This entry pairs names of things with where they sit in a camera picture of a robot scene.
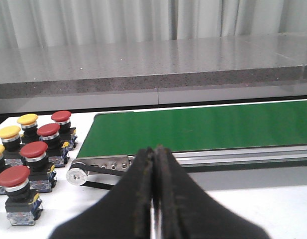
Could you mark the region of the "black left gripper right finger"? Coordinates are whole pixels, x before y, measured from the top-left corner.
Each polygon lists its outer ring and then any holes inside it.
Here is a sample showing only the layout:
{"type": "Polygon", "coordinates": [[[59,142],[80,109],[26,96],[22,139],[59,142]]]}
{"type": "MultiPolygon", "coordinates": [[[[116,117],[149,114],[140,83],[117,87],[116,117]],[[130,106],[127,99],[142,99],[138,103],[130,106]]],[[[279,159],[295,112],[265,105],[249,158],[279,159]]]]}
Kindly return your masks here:
{"type": "Polygon", "coordinates": [[[165,239],[267,239],[259,226],[209,196],[168,148],[155,149],[156,192],[165,239]]]}

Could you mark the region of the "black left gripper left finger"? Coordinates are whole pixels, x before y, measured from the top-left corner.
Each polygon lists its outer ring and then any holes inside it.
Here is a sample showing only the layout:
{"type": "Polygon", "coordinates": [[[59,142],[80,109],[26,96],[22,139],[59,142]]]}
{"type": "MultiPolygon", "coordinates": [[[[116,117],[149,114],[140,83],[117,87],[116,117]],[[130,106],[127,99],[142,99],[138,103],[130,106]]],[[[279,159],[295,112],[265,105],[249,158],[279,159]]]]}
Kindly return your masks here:
{"type": "Polygon", "coordinates": [[[148,239],[152,196],[152,148],[138,151],[132,166],[96,204],[58,226],[52,239],[148,239]]]}

